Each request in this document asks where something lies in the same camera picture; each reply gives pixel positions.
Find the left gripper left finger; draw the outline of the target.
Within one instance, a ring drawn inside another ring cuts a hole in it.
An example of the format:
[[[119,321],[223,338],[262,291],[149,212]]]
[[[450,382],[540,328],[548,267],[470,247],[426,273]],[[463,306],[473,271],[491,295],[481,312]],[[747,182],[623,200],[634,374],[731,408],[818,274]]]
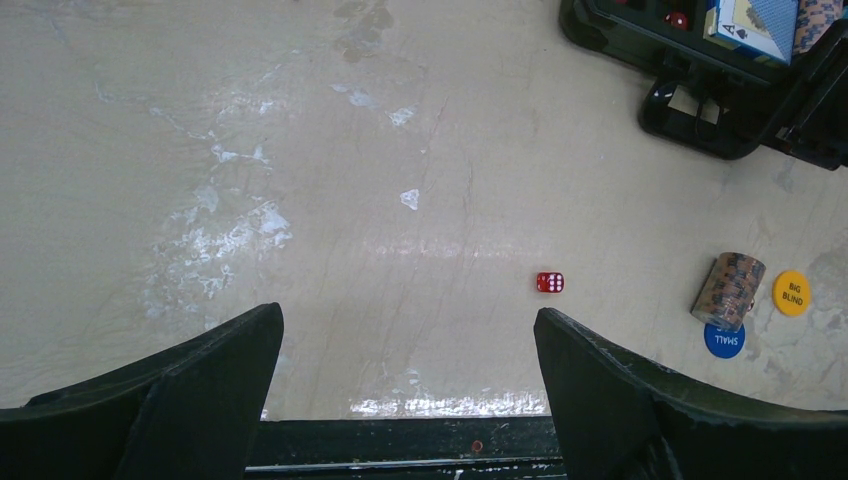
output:
[[[5,479],[239,479],[284,334],[276,303],[1,412]]]

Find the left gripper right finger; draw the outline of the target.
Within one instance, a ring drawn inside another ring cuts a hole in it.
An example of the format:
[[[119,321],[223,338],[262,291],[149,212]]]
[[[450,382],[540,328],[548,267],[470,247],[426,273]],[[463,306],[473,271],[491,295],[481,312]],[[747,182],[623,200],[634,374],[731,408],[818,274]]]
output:
[[[621,347],[553,308],[538,360],[571,479],[843,479],[847,414],[720,389]]]

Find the brown poker chip stack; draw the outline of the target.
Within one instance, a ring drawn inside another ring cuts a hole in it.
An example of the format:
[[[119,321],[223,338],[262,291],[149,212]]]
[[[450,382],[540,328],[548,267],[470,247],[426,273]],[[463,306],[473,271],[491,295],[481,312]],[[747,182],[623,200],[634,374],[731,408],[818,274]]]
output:
[[[747,254],[723,252],[715,260],[690,314],[706,325],[738,332],[755,303],[766,265]]]

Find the black poker set case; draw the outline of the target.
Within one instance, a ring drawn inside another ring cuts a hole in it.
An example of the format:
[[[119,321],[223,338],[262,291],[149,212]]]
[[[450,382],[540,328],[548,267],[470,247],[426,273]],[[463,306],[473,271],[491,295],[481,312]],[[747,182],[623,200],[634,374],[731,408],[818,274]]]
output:
[[[641,128],[723,160],[760,146],[834,171],[847,163],[847,5],[789,65],[758,63],[703,38],[707,1],[564,1],[572,43],[655,79]],[[664,21],[688,16],[689,30]]]

